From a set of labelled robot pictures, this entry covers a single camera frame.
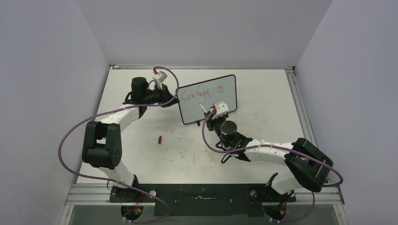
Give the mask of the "black framed whiteboard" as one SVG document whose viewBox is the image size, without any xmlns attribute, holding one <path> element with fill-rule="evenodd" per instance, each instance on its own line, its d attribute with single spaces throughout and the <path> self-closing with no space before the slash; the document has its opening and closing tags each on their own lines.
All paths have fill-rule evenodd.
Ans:
<svg viewBox="0 0 398 225">
<path fill-rule="evenodd" d="M 225 75 L 194 84 L 185 85 L 178 90 L 179 109 L 185 125 L 204 120 L 204 111 L 219 101 L 224 101 L 230 112 L 237 110 L 237 85 L 235 75 Z"/>
</svg>

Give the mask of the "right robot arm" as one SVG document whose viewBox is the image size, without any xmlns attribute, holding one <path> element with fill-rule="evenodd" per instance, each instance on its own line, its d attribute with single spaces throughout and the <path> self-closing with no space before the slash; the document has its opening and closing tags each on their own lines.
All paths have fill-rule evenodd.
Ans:
<svg viewBox="0 0 398 225">
<path fill-rule="evenodd" d="M 333 161 L 305 138 L 294 142 L 270 143 L 246 137 L 237 131 L 237 125 L 227 117 L 216 118 L 211 112 L 204 114 L 204 127 L 219 138 L 217 153 L 225 153 L 245 162 L 263 161 L 286 166 L 287 173 L 277 173 L 268 181 L 265 193 L 272 201 L 279 200 L 289 191 L 305 188 L 320 192 L 333 167 Z"/>
</svg>

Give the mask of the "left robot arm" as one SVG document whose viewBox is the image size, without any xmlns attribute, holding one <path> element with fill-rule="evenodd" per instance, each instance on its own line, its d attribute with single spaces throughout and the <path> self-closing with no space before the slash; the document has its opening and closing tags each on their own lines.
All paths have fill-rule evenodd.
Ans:
<svg viewBox="0 0 398 225">
<path fill-rule="evenodd" d="M 131 81 L 131 91 L 121 105 L 121 110 L 113 112 L 100 121 L 87 123 L 82 151 L 83 162 L 101 170 L 114 185 L 122 188 L 122 196 L 128 202 L 139 198 L 140 189 L 136 175 L 131 173 L 122 162 L 122 131 L 132 122 L 140 119 L 148 105 L 170 107 L 179 101 L 163 82 L 166 74 L 157 73 L 152 78 L 154 88 L 144 77 L 135 77 Z"/>
</svg>

